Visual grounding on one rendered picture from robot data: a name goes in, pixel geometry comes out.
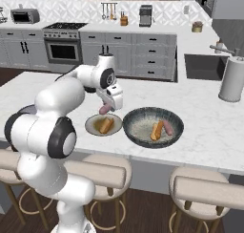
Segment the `pink sausage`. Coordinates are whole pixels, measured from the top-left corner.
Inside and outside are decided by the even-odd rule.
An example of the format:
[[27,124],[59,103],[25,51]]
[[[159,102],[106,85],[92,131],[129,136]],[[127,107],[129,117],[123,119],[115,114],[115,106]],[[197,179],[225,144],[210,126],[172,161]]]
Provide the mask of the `pink sausage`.
[[104,104],[104,105],[99,109],[99,114],[100,114],[100,115],[105,115],[111,108],[112,108],[111,105],[109,105],[109,104]]
[[164,123],[164,128],[165,128],[167,135],[172,136],[173,128],[172,128],[171,124],[167,120],[163,120],[163,123]]

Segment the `rail with hanging tools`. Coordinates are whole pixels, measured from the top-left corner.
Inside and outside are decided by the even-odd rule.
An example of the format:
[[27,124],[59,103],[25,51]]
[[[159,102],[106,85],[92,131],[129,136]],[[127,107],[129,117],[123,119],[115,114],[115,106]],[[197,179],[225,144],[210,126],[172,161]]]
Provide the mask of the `rail with hanging tools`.
[[117,19],[116,3],[102,3],[102,19],[113,20]]

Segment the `beige bar stool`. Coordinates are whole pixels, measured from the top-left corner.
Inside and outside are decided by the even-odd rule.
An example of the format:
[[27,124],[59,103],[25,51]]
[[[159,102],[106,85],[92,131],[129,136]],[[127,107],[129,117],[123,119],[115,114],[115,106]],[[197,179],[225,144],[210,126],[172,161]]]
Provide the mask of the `beige bar stool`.
[[[0,182],[4,184],[10,201],[14,206],[17,216],[22,224],[26,224],[24,215],[40,215],[44,227],[49,229],[45,210],[51,206],[52,201],[50,201],[46,206],[42,206],[36,191],[31,187],[29,187],[18,200],[11,189],[13,185],[25,184],[17,172],[17,164],[19,159],[19,153],[13,152],[10,147],[0,149]],[[37,207],[36,211],[27,211],[22,206],[22,200],[28,192],[31,192],[34,203]]]
[[[120,225],[126,218],[126,192],[132,181],[132,166],[127,159],[120,157],[89,155],[82,161],[68,160],[65,167],[72,174],[86,177],[95,184],[92,206],[86,206],[92,224],[100,230],[121,233]],[[114,201],[115,225],[103,227],[92,218],[94,208],[102,214],[101,203]]]
[[215,233],[220,220],[231,210],[244,210],[244,186],[231,184],[219,172],[176,167],[169,179],[173,210],[171,233],[179,233],[183,214],[197,220],[195,233]]

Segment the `silver stove with oven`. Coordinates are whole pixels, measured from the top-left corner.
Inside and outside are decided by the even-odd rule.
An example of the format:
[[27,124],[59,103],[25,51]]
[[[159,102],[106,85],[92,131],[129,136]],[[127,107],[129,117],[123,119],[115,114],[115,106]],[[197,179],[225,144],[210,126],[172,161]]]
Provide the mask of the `silver stove with oven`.
[[83,63],[79,29],[86,23],[57,22],[43,29],[51,71],[63,74]]

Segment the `potted plant in basket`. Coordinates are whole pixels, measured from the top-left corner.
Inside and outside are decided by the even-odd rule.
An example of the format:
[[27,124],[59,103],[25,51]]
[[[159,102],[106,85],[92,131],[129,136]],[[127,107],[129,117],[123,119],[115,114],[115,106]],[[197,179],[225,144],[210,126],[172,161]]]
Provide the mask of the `potted plant in basket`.
[[192,25],[192,32],[202,32],[203,23],[201,21],[195,21]]

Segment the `dark grey bowl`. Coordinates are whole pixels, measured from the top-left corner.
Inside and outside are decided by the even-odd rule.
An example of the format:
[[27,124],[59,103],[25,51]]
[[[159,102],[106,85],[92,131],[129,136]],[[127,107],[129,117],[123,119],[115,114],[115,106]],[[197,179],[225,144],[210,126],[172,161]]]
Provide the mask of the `dark grey bowl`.
[[[173,135],[168,136],[163,125],[160,139],[152,140],[153,125],[159,120],[167,120],[171,124]],[[184,123],[178,115],[171,111],[157,107],[143,107],[134,109],[125,115],[123,129],[126,136],[135,144],[157,149],[177,142],[184,131]]]

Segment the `silver toaster oven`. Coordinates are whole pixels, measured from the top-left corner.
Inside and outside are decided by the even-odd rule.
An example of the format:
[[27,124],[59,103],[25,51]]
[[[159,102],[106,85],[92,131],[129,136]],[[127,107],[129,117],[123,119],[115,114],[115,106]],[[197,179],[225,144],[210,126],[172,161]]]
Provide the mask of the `silver toaster oven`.
[[10,16],[15,24],[35,24],[40,21],[37,9],[14,9],[10,11]]

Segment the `dark sink basin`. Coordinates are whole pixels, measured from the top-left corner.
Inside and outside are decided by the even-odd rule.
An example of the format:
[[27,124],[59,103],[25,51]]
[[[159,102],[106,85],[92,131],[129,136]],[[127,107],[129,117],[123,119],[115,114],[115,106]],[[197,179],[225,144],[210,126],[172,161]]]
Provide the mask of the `dark sink basin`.
[[228,56],[185,54],[184,57],[187,78],[222,80]]

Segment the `white paper towel roll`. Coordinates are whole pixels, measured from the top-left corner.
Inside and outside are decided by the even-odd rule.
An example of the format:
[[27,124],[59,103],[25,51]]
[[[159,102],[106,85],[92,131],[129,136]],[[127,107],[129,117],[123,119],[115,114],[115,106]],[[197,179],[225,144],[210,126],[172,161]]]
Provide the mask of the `white paper towel roll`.
[[244,89],[244,57],[228,58],[218,97],[227,102],[238,102]]

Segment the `wooden knife block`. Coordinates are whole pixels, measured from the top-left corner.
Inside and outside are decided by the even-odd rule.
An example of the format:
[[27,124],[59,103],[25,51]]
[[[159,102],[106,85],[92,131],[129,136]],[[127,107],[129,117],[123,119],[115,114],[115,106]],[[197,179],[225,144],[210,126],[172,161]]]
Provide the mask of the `wooden knife block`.
[[120,13],[120,25],[121,26],[127,26],[129,24],[128,16],[125,14],[125,12]]

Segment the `grey tap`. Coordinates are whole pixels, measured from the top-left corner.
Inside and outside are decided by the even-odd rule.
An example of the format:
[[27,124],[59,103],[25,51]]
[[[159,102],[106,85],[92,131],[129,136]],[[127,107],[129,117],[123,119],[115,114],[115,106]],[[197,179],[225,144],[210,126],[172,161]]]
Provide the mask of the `grey tap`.
[[234,49],[232,51],[232,50],[216,47],[214,45],[210,45],[210,48],[214,49],[214,50],[218,50],[218,51],[224,52],[224,53],[230,53],[232,56],[239,56],[239,52],[240,52],[240,49]]

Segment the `golden bun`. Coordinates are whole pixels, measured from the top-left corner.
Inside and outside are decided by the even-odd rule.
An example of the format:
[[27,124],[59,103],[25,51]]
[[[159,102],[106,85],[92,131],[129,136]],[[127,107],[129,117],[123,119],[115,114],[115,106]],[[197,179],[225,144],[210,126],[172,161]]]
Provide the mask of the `golden bun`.
[[152,140],[160,139],[163,125],[164,125],[163,121],[159,120],[157,123],[155,123],[152,126],[152,133],[151,133]]
[[114,123],[114,119],[113,118],[105,118],[105,120],[103,121],[99,132],[101,134],[107,134],[109,132],[109,130],[111,129],[112,125]]

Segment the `grey tall cupboard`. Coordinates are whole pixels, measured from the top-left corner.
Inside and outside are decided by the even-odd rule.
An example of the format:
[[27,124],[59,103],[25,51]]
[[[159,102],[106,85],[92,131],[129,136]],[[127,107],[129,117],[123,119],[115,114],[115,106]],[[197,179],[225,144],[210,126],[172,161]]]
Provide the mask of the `grey tall cupboard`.
[[212,18],[212,27],[230,50],[244,52],[244,0],[196,0]]

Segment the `small grey plate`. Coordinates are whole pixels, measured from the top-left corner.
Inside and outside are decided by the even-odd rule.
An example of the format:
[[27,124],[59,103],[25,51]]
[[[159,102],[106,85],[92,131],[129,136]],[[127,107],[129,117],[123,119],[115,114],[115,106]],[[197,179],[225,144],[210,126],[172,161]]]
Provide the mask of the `small grey plate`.
[[[112,122],[112,125],[110,126],[108,132],[101,133],[100,130],[104,130],[104,126],[108,125],[110,121]],[[95,136],[111,136],[122,128],[122,120],[119,116],[113,114],[95,115],[87,119],[85,128],[88,133]]]
[[31,114],[31,115],[35,115],[36,114],[36,108],[35,105],[28,105],[26,107],[23,107],[22,109],[19,110],[20,114]]

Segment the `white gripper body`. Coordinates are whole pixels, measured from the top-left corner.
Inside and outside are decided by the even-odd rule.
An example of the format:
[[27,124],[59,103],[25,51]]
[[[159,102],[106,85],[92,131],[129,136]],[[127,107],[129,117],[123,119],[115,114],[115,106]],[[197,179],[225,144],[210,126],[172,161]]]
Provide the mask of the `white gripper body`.
[[105,104],[109,104],[114,110],[119,110],[123,107],[123,91],[115,89],[96,90],[97,95]]

